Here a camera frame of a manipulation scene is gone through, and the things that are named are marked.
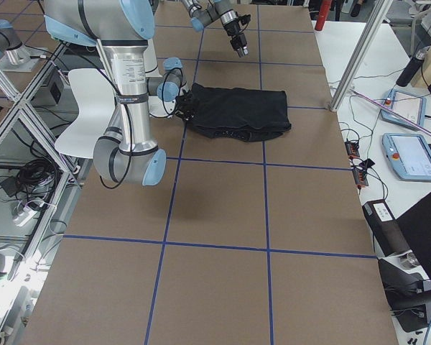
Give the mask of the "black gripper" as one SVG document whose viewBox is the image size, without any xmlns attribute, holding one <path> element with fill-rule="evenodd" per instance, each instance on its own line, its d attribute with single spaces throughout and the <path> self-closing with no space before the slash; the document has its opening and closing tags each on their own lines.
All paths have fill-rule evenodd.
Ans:
<svg viewBox="0 0 431 345">
<path fill-rule="evenodd" d="M 238 14 L 223 14 L 222 25 L 227 35 L 231 38 L 230 43 L 239 57 L 247 56 L 249 53 L 245 34 L 242 34 L 241 25 L 244 25 L 244 17 Z"/>
</svg>

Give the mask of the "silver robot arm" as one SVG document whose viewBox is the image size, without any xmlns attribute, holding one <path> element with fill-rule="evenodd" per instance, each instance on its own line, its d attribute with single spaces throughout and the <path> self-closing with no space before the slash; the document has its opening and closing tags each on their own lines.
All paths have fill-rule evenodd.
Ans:
<svg viewBox="0 0 431 345">
<path fill-rule="evenodd" d="M 95 47 L 111 84 L 115 109 L 93 149 L 102 181 L 157 185 L 166 166 L 150 127 L 149 97 L 170 102 L 184 78 L 177 68 L 165 77 L 147 78 L 144 53 L 155 33 L 148 1 L 46 1 L 45 24 L 54 38 Z"/>
<path fill-rule="evenodd" d="M 249 53 L 248 42 L 244 34 L 251 21 L 250 14 L 240 15 L 230 1 L 210 1 L 204 9 L 199 1 L 180 1 L 186 8 L 190 17 L 190 23 L 196 32 L 203 31 L 206 27 L 218 20 L 230 38 L 232 49 L 240 58 Z"/>
</svg>

